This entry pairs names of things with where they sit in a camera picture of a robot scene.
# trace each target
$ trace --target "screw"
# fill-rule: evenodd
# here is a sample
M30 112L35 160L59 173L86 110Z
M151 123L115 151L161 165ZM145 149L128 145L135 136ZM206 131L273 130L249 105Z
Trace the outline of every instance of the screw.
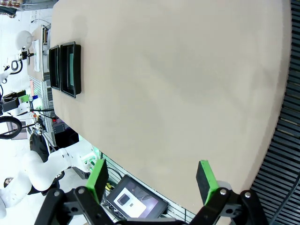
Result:
M80 193L80 194L82 194L83 192L84 192L83 188L81 188L81 189L78 190L78 193Z
M221 195L225 195L226 193L227 193L227 191L225 189L220 190Z
M246 198L250 198L250 197L251 197L251 193L250 193L250 192L246 192L246 193L245 193L245 197L246 197Z

